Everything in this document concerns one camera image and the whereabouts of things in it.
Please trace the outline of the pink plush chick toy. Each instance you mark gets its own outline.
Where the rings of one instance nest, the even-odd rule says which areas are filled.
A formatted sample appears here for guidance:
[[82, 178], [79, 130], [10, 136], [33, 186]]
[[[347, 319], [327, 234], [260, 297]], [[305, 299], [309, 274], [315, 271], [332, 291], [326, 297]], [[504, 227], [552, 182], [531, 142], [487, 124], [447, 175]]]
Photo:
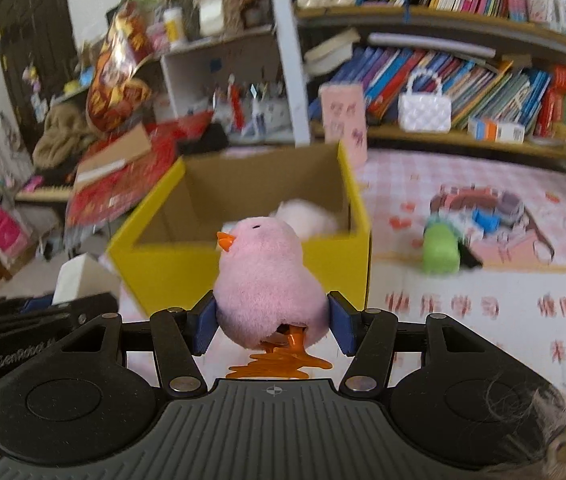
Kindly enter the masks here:
[[309, 368], [329, 370], [329, 361], [307, 352], [329, 331], [330, 307], [294, 230], [277, 218], [246, 218], [219, 232], [217, 245], [218, 324], [253, 352], [248, 363], [230, 366], [227, 377], [308, 379]]

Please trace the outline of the green plush toy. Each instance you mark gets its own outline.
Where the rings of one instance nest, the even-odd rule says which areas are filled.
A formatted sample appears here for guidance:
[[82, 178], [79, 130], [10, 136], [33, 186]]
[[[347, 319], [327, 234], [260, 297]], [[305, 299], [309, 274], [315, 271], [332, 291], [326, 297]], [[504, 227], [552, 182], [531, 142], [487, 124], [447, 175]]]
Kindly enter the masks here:
[[423, 234], [423, 271], [427, 274], [456, 274], [460, 262], [457, 232], [447, 223], [431, 223]]

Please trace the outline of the yellow cardboard box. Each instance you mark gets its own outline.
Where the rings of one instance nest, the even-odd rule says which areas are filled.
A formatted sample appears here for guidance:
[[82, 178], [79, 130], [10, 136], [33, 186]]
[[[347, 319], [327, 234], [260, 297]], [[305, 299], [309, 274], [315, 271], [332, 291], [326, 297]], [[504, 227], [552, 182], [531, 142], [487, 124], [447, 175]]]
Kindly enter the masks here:
[[296, 263], [355, 308], [367, 305], [371, 226], [339, 144], [239, 148], [179, 158], [118, 230], [108, 256], [145, 314], [190, 309], [221, 266], [259, 290]]

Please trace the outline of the pink plush toy in box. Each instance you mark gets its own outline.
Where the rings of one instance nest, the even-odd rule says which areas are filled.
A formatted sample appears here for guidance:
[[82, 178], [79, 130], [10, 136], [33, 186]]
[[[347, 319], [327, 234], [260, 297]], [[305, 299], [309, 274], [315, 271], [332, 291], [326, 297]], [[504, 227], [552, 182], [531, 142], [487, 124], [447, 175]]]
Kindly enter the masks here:
[[282, 202], [270, 217], [286, 222], [301, 240], [328, 236], [338, 231], [338, 222], [332, 212], [298, 198]]

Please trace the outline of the red paper decorations pile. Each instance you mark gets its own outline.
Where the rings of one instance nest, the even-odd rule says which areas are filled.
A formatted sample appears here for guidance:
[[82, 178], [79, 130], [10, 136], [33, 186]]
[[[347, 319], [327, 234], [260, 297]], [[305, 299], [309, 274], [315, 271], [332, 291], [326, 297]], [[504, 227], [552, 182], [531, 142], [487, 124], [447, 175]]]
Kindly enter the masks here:
[[200, 112], [147, 125], [151, 150], [72, 194], [66, 208], [66, 226], [112, 221], [138, 205], [177, 160], [178, 142], [198, 141], [211, 117], [211, 112]]

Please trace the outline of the pink cartoon desk mat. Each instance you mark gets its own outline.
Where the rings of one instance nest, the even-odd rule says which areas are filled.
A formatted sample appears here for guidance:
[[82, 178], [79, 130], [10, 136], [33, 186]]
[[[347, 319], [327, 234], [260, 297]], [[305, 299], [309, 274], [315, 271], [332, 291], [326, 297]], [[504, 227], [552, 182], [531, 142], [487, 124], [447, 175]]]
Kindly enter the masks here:
[[[353, 170], [371, 226], [367, 308], [405, 322], [451, 316], [566, 390], [566, 174], [462, 157], [376, 151]], [[427, 274], [425, 229], [449, 224], [460, 270]], [[330, 334], [310, 346], [344, 361]], [[222, 333], [208, 378], [247, 362]]]

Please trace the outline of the brown cardboard sheet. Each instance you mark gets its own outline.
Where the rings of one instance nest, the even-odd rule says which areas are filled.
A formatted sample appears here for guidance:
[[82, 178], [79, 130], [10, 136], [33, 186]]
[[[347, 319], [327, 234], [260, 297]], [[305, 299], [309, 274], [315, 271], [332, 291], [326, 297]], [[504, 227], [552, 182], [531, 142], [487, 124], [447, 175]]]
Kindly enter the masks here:
[[151, 149], [152, 143], [145, 127], [136, 125], [103, 150], [80, 162], [74, 178], [74, 192], [78, 193], [108, 174], [123, 169], [129, 162], [149, 154]]

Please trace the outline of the white quilted pearl handbag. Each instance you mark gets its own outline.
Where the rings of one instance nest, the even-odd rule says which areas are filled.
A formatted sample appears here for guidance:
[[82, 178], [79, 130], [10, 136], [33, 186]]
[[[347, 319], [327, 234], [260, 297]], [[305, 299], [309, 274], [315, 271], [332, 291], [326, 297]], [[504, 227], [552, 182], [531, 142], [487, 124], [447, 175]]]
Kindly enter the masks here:
[[[414, 92], [414, 81], [426, 77], [435, 82], [434, 92]], [[443, 83], [435, 72], [426, 68], [413, 70], [405, 92], [398, 100], [398, 125], [408, 133], [448, 133], [451, 129], [451, 101], [443, 92]]]

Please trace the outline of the white pen holder cups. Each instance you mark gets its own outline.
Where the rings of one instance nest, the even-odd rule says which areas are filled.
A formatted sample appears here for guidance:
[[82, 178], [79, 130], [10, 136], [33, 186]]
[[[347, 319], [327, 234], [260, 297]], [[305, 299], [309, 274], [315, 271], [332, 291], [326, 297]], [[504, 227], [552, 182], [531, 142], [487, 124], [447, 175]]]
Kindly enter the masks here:
[[270, 134], [292, 128], [289, 103], [285, 98], [254, 98], [242, 101], [243, 127], [237, 127], [233, 107], [229, 102], [219, 102], [213, 111], [213, 121], [225, 128], [228, 134], [240, 138], [265, 138]]

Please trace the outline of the pink cylindrical sticker container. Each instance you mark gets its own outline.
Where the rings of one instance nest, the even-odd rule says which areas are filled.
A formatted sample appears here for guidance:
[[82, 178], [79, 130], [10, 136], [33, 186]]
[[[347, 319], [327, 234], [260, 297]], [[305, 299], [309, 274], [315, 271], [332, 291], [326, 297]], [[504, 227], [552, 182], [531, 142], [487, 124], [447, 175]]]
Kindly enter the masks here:
[[323, 84], [319, 96], [325, 142], [341, 144], [353, 168], [363, 166], [368, 159], [368, 125], [362, 84]]

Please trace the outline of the orange white small box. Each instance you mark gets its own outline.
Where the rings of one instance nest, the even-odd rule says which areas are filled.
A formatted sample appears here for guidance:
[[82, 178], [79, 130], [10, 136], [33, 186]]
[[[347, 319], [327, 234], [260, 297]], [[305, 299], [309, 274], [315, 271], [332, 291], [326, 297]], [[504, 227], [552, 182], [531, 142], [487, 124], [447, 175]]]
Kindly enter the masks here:
[[522, 144], [525, 139], [525, 128], [517, 122], [471, 118], [468, 131], [474, 140], [480, 142]]

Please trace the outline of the red gold decoration banner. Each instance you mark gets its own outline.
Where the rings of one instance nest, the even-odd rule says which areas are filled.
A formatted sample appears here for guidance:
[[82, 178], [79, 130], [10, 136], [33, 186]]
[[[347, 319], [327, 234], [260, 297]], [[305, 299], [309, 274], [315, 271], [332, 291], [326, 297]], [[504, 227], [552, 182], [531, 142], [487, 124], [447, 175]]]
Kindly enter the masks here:
[[86, 118], [95, 131], [113, 133], [149, 100], [152, 90], [135, 74], [153, 54], [143, 15], [134, 0], [126, 0], [112, 19], [86, 98]]

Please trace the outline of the white storage cubby shelf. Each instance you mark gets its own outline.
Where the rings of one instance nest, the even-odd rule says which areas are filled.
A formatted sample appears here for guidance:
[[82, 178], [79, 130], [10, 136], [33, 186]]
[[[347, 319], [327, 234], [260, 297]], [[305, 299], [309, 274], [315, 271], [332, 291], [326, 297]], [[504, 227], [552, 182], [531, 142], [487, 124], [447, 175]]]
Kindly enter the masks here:
[[[235, 123], [242, 128], [243, 100], [287, 99], [279, 45], [272, 25], [181, 44], [159, 55], [158, 60], [169, 99], [170, 118], [213, 113], [219, 102], [229, 102]], [[293, 127], [265, 138], [228, 136], [232, 144], [294, 142]]]

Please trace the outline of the wooden bookshelf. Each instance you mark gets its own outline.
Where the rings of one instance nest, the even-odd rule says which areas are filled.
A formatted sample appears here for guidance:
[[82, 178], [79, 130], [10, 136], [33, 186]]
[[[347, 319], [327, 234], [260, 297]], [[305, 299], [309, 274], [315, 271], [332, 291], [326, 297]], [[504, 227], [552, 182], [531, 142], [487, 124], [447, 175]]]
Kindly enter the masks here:
[[[300, 9], [305, 55], [326, 40], [350, 37], [348, 53], [312, 77], [308, 116], [322, 119], [323, 84], [363, 87], [373, 139], [463, 144], [471, 118], [517, 122], [521, 150], [560, 155], [566, 94], [551, 89], [550, 70], [566, 66], [566, 0], [356, 0], [353, 6]], [[448, 133], [408, 133], [398, 125], [398, 100], [413, 70], [432, 70], [451, 101]]]

